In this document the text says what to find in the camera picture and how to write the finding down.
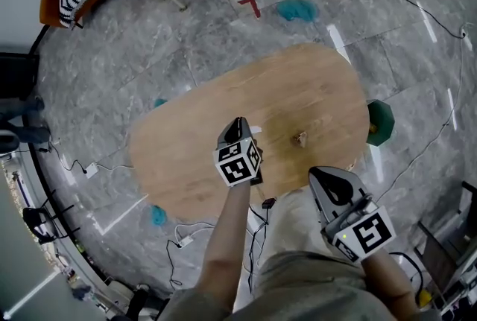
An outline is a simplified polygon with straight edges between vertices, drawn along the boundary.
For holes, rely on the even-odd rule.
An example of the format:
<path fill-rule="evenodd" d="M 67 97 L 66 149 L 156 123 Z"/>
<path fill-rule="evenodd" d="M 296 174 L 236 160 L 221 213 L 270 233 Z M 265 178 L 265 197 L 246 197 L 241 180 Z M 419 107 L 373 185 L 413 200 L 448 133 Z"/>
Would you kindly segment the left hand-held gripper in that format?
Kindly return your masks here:
<path fill-rule="evenodd" d="M 263 182 L 260 170 L 262 157 L 252 136 L 247 119 L 237 117 L 218 137 L 217 149 L 213 153 L 214 163 L 229 188 L 247 181 L 251 186 Z"/>

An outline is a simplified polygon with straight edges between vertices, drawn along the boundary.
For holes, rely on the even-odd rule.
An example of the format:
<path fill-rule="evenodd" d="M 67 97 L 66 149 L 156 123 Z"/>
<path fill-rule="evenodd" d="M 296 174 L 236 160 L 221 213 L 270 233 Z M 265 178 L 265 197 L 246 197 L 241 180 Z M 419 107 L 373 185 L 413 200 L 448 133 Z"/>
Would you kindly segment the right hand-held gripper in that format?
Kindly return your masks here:
<path fill-rule="evenodd" d="M 331 245 L 352 263 L 374 254 L 396 237 L 384 206 L 346 228 L 341 215 L 367 194 L 360 178 L 340 168 L 314 166 L 309 169 L 309 187 L 327 222 L 322 233 Z"/>

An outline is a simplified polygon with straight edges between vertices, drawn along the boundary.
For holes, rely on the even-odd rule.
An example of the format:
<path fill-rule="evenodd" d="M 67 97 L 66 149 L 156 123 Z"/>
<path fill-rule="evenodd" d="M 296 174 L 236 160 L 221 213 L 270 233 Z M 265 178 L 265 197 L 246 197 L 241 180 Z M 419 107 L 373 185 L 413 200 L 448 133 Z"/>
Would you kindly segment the green waste bin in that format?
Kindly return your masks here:
<path fill-rule="evenodd" d="M 370 123 L 377 126 L 376 134 L 371 134 L 368 131 L 367 143 L 379 147 L 391 137 L 395 124 L 394 115 L 391 107 L 380 100 L 370 101 L 367 108 Z"/>

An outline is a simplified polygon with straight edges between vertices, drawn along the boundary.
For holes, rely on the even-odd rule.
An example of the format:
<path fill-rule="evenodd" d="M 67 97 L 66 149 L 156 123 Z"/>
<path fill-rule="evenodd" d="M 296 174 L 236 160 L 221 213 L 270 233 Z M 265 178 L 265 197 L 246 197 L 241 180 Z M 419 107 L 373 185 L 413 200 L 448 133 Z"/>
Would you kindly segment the person's left forearm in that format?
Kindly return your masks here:
<path fill-rule="evenodd" d="M 230 188 L 195 285 L 228 311 L 233 309 L 241 277 L 249 204 L 248 181 Z"/>

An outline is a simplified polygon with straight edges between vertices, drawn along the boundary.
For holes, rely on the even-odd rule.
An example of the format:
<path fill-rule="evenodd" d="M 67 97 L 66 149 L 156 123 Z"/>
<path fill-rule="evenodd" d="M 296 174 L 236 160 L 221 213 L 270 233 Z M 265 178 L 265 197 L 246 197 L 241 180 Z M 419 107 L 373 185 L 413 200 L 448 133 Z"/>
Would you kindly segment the person's right forearm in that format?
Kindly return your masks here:
<path fill-rule="evenodd" d="M 419 312 L 414 289 L 405 271 L 385 250 L 361 261 L 368 289 L 398 319 L 407 320 Z"/>

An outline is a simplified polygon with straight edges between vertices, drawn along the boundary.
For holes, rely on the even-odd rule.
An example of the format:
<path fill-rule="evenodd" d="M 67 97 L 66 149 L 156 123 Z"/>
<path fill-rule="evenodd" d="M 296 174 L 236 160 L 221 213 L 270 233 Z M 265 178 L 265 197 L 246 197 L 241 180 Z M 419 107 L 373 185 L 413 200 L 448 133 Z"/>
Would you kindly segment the oval wooden table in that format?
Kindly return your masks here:
<path fill-rule="evenodd" d="M 129 141 L 148 201 L 167 215 L 203 220 L 221 213 L 227 187 L 213 162 L 221 131 L 245 117 L 262 132 L 260 204 L 308 182 L 313 166 L 348 168 L 365 149 L 369 115 L 355 69 L 334 49 L 293 45 L 217 77 L 139 119 Z M 305 148 L 293 136 L 308 134 Z"/>

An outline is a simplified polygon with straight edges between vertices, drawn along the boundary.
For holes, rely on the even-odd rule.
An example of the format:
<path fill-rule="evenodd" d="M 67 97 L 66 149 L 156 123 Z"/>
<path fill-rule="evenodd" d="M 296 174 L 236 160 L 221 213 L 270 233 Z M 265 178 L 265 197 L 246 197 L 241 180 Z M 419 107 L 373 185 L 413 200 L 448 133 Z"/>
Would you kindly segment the person's beige trousers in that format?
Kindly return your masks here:
<path fill-rule="evenodd" d="M 278 197 L 271 208 L 259 266 L 281 252 L 305 251 L 333 256 L 321 230 L 320 211 L 308 186 Z"/>

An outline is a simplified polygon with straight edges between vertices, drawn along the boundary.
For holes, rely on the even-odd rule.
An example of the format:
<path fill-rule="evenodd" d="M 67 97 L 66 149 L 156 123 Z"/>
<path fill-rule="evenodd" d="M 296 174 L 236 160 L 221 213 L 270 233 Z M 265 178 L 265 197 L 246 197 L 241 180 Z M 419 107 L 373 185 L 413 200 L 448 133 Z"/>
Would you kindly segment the person's grey shirt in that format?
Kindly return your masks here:
<path fill-rule="evenodd" d="M 364 271 L 313 252 L 282 252 L 259 274 L 254 299 L 228 311 L 195 288 L 177 291 L 159 321 L 397 321 L 372 294 Z"/>

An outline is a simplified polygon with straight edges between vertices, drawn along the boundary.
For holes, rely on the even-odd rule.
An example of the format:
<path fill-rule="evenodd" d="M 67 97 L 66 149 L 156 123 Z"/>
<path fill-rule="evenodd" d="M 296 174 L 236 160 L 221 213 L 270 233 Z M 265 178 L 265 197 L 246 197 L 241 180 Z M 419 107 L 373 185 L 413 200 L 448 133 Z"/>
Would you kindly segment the small teal cloth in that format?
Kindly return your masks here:
<path fill-rule="evenodd" d="M 161 226 L 167 222 L 167 214 L 164 209 L 159 206 L 151 207 L 151 220 L 153 225 Z"/>

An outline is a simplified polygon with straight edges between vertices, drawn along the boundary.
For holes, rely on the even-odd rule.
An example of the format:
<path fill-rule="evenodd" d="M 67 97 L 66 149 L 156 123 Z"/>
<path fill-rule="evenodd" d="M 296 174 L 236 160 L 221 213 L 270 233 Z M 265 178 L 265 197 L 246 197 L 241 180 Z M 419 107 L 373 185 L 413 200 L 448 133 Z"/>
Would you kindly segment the red tape corner mark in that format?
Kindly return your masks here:
<path fill-rule="evenodd" d="M 253 13 L 257 19 L 261 17 L 260 9 L 257 6 L 256 0 L 240 0 L 238 1 L 240 5 L 250 5 L 253 10 Z"/>

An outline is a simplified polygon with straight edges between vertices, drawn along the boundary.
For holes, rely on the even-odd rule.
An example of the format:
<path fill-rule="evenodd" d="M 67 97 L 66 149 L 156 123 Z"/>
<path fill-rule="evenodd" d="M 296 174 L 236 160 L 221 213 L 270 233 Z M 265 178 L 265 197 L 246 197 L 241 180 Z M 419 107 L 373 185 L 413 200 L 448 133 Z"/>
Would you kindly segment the large teal cloth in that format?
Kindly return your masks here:
<path fill-rule="evenodd" d="M 277 4 L 277 12 L 287 21 L 302 19 L 313 22 L 319 15 L 316 6 L 307 0 L 283 0 Z"/>

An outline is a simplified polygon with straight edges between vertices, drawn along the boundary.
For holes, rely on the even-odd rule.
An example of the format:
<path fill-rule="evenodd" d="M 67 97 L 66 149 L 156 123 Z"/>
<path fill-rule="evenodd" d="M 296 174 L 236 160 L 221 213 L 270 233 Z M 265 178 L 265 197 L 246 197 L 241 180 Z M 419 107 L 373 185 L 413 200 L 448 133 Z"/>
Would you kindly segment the white tape corner mark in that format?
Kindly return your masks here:
<path fill-rule="evenodd" d="M 123 211 L 118 217 L 112 220 L 109 224 L 105 227 L 101 226 L 100 223 L 97 221 L 96 217 L 92 214 L 88 216 L 88 218 L 92 221 L 92 225 L 95 230 L 101 235 L 105 236 L 115 225 L 117 225 L 121 220 L 123 220 L 129 213 L 131 213 L 140 203 L 142 203 L 149 195 L 146 194 L 141 199 L 137 200 L 134 204 L 129 206 L 125 211 Z"/>

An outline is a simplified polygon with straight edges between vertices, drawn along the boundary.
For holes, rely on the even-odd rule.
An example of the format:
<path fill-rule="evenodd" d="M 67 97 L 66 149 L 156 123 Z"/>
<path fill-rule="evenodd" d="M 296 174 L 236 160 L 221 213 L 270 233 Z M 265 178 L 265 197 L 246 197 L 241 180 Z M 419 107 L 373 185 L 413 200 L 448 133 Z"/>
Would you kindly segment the dark chair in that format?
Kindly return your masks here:
<path fill-rule="evenodd" d="M 54 199 L 55 194 L 56 190 L 51 191 L 40 207 L 26 207 L 22 210 L 22 219 L 25 225 L 40 245 L 71 238 L 73 234 L 80 230 L 80 227 L 72 229 L 64 215 L 75 205 L 71 204 L 64 209 L 59 209 L 57 201 Z"/>

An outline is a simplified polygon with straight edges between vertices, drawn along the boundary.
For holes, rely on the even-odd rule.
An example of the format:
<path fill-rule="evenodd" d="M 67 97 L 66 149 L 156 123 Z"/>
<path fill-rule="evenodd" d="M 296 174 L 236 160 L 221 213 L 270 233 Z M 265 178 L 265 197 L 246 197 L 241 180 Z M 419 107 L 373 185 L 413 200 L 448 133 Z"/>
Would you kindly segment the grey oval backpack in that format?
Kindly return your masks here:
<path fill-rule="evenodd" d="M 0 154 L 15 151 L 20 144 L 18 136 L 9 130 L 0 130 Z"/>

